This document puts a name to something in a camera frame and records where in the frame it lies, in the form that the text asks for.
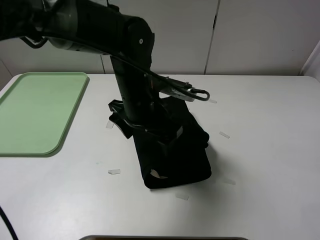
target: black cable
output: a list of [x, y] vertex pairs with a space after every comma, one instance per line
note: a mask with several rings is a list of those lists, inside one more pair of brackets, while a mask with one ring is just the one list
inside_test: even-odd
[[16, 233], [15, 233], [14, 228], [12, 227], [9, 219], [7, 218], [5, 212], [2, 210], [1, 206], [0, 206], [0, 216], [1, 216], [2, 220], [4, 221], [4, 224], [8, 228], [8, 230], [9, 230], [11, 236], [12, 236], [12, 239], [13, 240], [19, 240], [17, 235], [16, 235]]
[[43, 45], [46, 44], [46, 42], [48, 41], [48, 38], [44, 38], [42, 39], [39, 43], [37, 44], [33, 44], [28, 38], [26, 38], [25, 36], [20, 37], [20, 39], [22, 41], [24, 41], [29, 47], [33, 48], [33, 49], [39, 49], [41, 48]]

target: black cloth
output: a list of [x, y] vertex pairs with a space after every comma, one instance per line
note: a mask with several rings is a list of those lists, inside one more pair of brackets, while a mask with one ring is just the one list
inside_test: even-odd
[[[208, 179], [211, 176], [211, 167], [205, 151], [208, 147], [208, 133], [189, 112], [185, 101], [174, 97], [162, 100], [172, 113], [172, 119], [182, 124], [183, 133], [166, 156], [154, 136], [143, 131], [133, 131], [145, 186], [149, 189], [161, 189]], [[150, 174], [151, 170], [167, 178], [157, 178]]]

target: folded black garment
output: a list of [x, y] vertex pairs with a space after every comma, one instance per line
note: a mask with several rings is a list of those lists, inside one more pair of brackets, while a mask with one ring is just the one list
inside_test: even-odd
[[205, 148], [208, 147], [209, 134], [197, 123], [185, 101], [174, 97], [162, 100], [172, 113], [173, 120], [182, 124], [183, 132], [165, 155], [154, 136], [143, 131], [133, 131], [145, 186], [161, 189], [208, 179], [211, 167]]

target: white wall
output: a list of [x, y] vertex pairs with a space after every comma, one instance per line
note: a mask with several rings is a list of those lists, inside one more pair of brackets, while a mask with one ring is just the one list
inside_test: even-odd
[[[92, 0], [106, 5], [106, 0]], [[152, 70], [161, 74], [297, 75], [320, 40], [320, 0], [109, 0], [144, 18], [155, 33]], [[108, 56], [105, 71], [112, 73]], [[11, 74], [104, 72], [99, 55], [20, 39], [0, 42]]]
[[320, 0], [221, 0], [207, 74], [298, 75], [319, 13]]
[[320, 82], [320, 41], [303, 67], [302, 74], [313, 77]]

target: cabinet door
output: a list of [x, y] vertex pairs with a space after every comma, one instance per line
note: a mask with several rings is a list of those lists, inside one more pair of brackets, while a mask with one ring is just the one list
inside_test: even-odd
[[221, 0], [206, 74], [299, 74], [320, 40], [319, 12], [319, 0]]
[[[203, 74], [218, 0], [110, 0], [120, 12], [146, 20], [155, 42], [151, 69], [160, 74]], [[103, 56], [112, 73], [110, 58]]]

